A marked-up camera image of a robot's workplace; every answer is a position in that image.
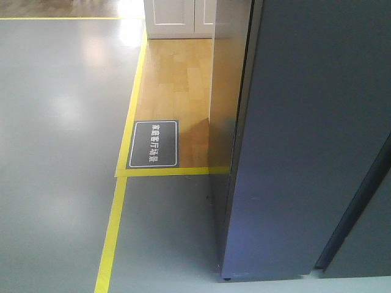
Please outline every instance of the wood parquet floor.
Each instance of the wood parquet floor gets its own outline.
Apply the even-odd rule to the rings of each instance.
[[[179,120],[180,167],[207,167],[212,40],[149,40],[136,120]]]

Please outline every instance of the gray panel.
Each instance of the gray panel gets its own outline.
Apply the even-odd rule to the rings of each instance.
[[[221,247],[250,7],[251,0],[217,0],[209,166],[212,172],[223,170],[211,176]]]
[[[391,275],[391,173],[325,271],[326,278]]]
[[[391,129],[390,10],[264,2],[223,277],[315,265]]]

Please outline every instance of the cabinet door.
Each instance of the cabinet door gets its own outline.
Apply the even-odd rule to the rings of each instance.
[[[391,172],[326,269],[325,278],[391,275]]]
[[[190,37],[194,33],[194,0],[144,0],[149,38]]]
[[[216,0],[195,0],[194,32],[212,37],[216,20]]]

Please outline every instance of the wooden floor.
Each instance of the wooden floor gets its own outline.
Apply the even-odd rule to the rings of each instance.
[[[136,120],[179,120],[180,167],[207,167],[212,41],[149,40]]]
[[[143,0],[0,0],[0,17],[143,18]]]

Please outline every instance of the gray partition wall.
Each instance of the gray partition wall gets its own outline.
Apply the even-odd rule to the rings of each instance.
[[[383,180],[323,277],[381,275],[391,275],[391,172]]]
[[[264,0],[254,10],[261,21],[230,187],[214,186],[216,210],[228,206],[223,278],[314,268],[391,131],[390,11],[390,1],[355,0]]]

